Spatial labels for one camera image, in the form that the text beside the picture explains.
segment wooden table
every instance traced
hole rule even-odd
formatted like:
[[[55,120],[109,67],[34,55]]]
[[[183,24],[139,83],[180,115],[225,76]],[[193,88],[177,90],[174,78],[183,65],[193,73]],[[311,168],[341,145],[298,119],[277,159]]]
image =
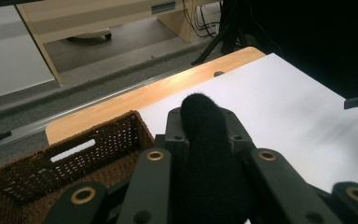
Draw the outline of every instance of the wooden table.
[[[142,109],[177,92],[212,79],[215,72],[228,72],[263,56],[265,54],[255,48],[241,49],[64,118],[56,119],[46,128],[48,142],[50,144],[57,143],[130,110]]]

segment wicker basket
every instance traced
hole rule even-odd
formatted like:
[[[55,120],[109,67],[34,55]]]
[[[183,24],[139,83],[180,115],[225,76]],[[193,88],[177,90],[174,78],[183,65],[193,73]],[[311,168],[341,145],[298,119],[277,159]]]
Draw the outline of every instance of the wicker basket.
[[[92,147],[51,161],[92,139]],[[110,188],[129,177],[139,154],[152,146],[153,137],[139,113],[130,111],[0,167],[0,223],[41,223],[68,188],[84,181]]]

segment white sheet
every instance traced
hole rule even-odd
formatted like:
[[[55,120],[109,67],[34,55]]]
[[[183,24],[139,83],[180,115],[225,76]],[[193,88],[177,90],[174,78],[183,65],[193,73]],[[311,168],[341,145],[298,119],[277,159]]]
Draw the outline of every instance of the white sheet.
[[[193,92],[233,111],[257,147],[282,153],[313,186],[358,183],[358,108],[344,110],[344,98],[277,55],[141,109],[150,132],[165,133],[168,112]]]

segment dark background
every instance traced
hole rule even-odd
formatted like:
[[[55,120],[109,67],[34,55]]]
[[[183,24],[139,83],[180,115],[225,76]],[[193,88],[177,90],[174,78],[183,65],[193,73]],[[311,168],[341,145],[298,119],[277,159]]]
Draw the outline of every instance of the dark background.
[[[358,96],[358,1],[225,0],[221,22],[344,98]]]

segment cable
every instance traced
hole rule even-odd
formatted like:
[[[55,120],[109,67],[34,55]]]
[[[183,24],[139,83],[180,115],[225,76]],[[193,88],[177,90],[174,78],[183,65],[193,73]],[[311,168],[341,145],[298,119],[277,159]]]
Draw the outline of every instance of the cable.
[[[203,31],[203,30],[205,30],[205,29],[211,28],[212,25],[220,24],[219,21],[209,22],[208,24],[205,24],[205,23],[204,23],[204,24],[200,24],[198,13],[196,13],[196,15],[195,15],[195,22],[196,22],[196,27],[197,27],[197,29],[198,29],[198,30],[201,30],[201,31]]]
[[[188,10],[187,10],[187,7],[186,7],[186,5],[185,5],[185,0],[182,0],[182,3],[183,3],[183,12],[184,12],[185,18],[186,18],[188,24],[190,24],[190,27],[193,29],[194,33],[196,33],[196,35],[197,35],[198,37],[201,37],[201,38],[210,36],[209,34],[207,34],[207,35],[200,35],[200,34],[197,32],[196,28],[194,27],[194,25],[193,25],[193,23],[192,23],[192,21],[191,21],[191,17],[190,17],[190,15],[188,14]]]
[[[204,24],[206,24],[206,22],[205,22],[205,18],[204,18],[204,16],[203,16],[203,12],[202,12],[202,7],[200,7],[200,13],[201,13],[201,17],[202,17],[202,22],[204,23]],[[208,33],[208,36],[210,36],[212,39],[214,39],[214,34],[217,34],[217,31],[215,31],[215,32],[213,32],[212,34],[209,32],[209,30],[208,29],[205,29],[206,30],[206,33]]]
[[[209,8],[207,8],[206,6],[201,6],[201,7],[200,7],[200,11],[201,11],[201,16],[202,16],[202,18],[204,17],[203,14],[202,14],[202,8],[204,8],[204,9],[207,10],[207,11],[209,11],[210,13],[213,13],[213,11],[211,11],[211,10],[210,10]],[[205,14],[205,20],[207,21],[206,23],[209,24],[212,29],[214,29],[214,28],[213,28],[213,24],[220,24],[220,21],[211,21],[211,20],[209,20],[208,13]]]

